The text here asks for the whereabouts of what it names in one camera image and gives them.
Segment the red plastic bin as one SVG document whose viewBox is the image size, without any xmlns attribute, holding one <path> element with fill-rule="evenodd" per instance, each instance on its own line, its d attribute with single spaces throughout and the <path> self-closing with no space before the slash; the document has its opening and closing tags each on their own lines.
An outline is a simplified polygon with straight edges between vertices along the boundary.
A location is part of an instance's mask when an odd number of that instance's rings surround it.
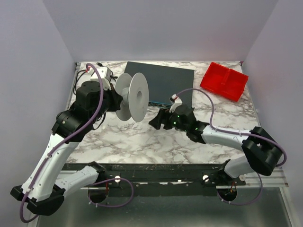
<svg viewBox="0 0 303 227">
<path fill-rule="evenodd" d="M 234 102 L 242 96 L 249 77 L 243 73 L 211 62 L 200 87 Z"/>
</svg>

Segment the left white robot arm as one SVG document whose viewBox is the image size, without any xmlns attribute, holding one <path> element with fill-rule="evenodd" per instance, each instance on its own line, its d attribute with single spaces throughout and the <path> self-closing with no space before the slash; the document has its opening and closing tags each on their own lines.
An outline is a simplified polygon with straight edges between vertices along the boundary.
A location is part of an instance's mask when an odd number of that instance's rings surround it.
<svg viewBox="0 0 303 227">
<path fill-rule="evenodd" d="M 23 207 L 35 217 L 50 216 L 68 195 L 106 179 L 106 170 L 97 162 L 88 163 L 67 178 L 57 177 L 70 154 L 94 129 L 93 124 L 106 112 L 120 110 L 122 91 L 118 85 L 98 81 L 83 82 L 77 89 L 70 108 L 57 115 L 48 145 L 33 173 L 10 192 L 21 202 L 20 216 L 23 216 Z"/>
</svg>

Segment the white cable spool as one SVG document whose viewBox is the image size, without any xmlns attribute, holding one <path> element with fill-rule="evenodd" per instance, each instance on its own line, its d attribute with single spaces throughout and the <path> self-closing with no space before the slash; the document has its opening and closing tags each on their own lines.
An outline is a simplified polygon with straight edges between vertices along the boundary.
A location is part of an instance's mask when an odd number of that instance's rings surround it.
<svg viewBox="0 0 303 227">
<path fill-rule="evenodd" d="M 139 72 L 134 76 L 123 73 L 116 81 L 115 91 L 123 98 L 120 109 L 116 111 L 117 117 L 122 121 L 132 118 L 135 122 L 141 122 L 146 116 L 149 103 L 145 76 Z"/>
</svg>

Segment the aluminium rail frame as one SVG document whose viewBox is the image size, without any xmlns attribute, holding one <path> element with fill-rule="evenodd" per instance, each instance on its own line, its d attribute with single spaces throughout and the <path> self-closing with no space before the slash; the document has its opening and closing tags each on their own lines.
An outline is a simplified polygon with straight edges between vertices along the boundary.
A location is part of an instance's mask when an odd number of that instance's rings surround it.
<svg viewBox="0 0 303 227">
<path fill-rule="evenodd" d="M 290 227 L 288 184 L 281 168 L 271 176 L 250 173 L 216 196 L 110 197 L 82 188 L 33 227 Z"/>
</svg>

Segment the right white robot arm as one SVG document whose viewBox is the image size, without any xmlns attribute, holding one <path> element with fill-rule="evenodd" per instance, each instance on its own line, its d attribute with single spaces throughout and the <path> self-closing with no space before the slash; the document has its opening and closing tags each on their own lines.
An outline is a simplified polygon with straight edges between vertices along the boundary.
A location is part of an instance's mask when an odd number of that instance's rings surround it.
<svg viewBox="0 0 303 227">
<path fill-rule="evenodd" d="M 240 175 L 252 172 L 270 176 L 283 153 L 261 127 L 232 133 L 215 130 L 209 123 L 197 120 L 193 109 L 186 105 L 180 105 L 174 111 L 161 108 L 149 125 L 157 130 L 183 131 L 193 142 L 219 144 L 242 151 L 242 157 L 228 159 L 215 172 L 208 174 L 208 179 L 216 184 L 229 183 Z"/>
</svg>

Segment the dark blue network switch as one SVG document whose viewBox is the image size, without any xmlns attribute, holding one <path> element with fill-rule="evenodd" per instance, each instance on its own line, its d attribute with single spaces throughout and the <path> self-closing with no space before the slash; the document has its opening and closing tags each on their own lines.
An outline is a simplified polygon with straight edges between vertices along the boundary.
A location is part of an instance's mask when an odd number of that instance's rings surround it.
<svg viewBox="0 0 303 227">
<path fill-rule="evenodd" d="M 195 71 L 176 67 L 160 66 L 129 61 L 125 73 L 134 76 L 142 73 L 149 86 L 149 106 L 171 106 L 173 94 L 192 88 Z"/>
</svg>

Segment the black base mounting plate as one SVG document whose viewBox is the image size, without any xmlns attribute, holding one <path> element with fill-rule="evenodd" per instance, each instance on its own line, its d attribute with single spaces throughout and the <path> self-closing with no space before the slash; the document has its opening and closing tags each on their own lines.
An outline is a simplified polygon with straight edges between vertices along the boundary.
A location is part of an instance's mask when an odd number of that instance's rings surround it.
<svg viewBox="0 0 303 227">
<path fill-rule="evenodd" d="M 216 187 L 228 188 L 239 178 L 223 175 L 222 164 L 99 164 L 97 185 L 90 189 L 110 197 L 216 196 Z"/>
</svg>

